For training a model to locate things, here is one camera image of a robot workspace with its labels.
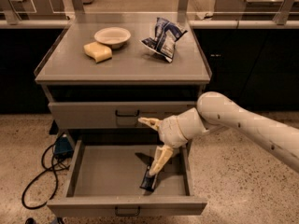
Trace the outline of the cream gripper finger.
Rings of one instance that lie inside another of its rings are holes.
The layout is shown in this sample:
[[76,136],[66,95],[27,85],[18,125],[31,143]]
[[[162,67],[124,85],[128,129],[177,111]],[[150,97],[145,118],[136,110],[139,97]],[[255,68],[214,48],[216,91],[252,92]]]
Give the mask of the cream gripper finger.
[[160,124],[161,124],[161,121],[159,119],[156,119],[156,118],[141,117],[141,118],[138,119],[138,121],[142,124],[145,124],[145,125],[149,126],[151,129],[153,129],[155,131],[159,130],[159,127],[160,127]]
[[174,149],[167,145],[156,147],[154,161],[149,168],[149,174],[151,176],[157,175],[173,156],[173,152]]

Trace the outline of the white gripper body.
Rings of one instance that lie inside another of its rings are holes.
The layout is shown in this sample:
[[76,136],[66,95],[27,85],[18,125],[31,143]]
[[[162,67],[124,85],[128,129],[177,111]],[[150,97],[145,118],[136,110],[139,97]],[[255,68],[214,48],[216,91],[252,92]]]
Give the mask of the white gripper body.
[[195,108],[164,119],[158,129],[160,140],[171,148],[179,148],[206,132],[207,128]]

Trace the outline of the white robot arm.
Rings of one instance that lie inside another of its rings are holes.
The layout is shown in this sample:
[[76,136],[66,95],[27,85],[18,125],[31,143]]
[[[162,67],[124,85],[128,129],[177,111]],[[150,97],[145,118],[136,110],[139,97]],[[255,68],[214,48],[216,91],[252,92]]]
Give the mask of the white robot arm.
[[164,143],[156,149],[149,168],[157,175],[168,162],[175,149],[194,137],[209,134],[221,127],[235,129],[255,144],[299,172],[299,130],[291,126],[249,112],[221,93],[202,94],[196,107],[166,119],[140,118],[159,134]]

